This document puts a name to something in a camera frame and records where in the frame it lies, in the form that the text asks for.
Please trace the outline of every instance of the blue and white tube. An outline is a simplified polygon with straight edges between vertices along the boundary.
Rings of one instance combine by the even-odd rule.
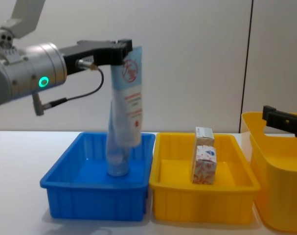
[[[140,144],[142,124],[142,48],[135,47],[124,65],[111,66],[113,99],[106,142],[108,174],[129,172],[130,150]]]

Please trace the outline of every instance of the yellow tray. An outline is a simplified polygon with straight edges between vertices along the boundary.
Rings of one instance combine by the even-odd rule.
[[[157,135],[149,184],[156,219],[189,222],[250,223],[259,183],[236,139],[215,135],[217,169],[213,185],[190,180],[194,134]]]
[[[242,118],[251,134],[251,167],[261,184],[255,200],[260,217],[272,228],[297,232],[297,138],[266,136],[262,113]]]

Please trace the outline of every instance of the white tabletop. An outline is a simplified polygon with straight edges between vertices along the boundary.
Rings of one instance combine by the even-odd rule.
[[[255,209],[248,226],[156,221],[151,210],[142,222],[52,219],[40,179],[79,132],[0,131],[0,235],[200,235],[276,234]],[[234,134],[239,144],[242,135]],[[148,204],[151,206],[151,195]]]

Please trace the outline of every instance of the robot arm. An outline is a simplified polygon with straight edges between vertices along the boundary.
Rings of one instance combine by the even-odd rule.
[[[35,30],[45,0],[17,0],[11,19],[0,26],[0,105],[31,95],[44,114],[38,92],[62,85],[68,75],[101,65],[122,65],[131,40],[79,41],[58,49],[52,43],[17,49],[14,38]]]

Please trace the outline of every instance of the blue plastic bin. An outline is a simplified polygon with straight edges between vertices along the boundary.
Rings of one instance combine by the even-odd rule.
[[[142,134],[130,172],[107,174],[105,133],[82,133],[41,179],[53,218],[141,221],[146,212],[155,135]]]

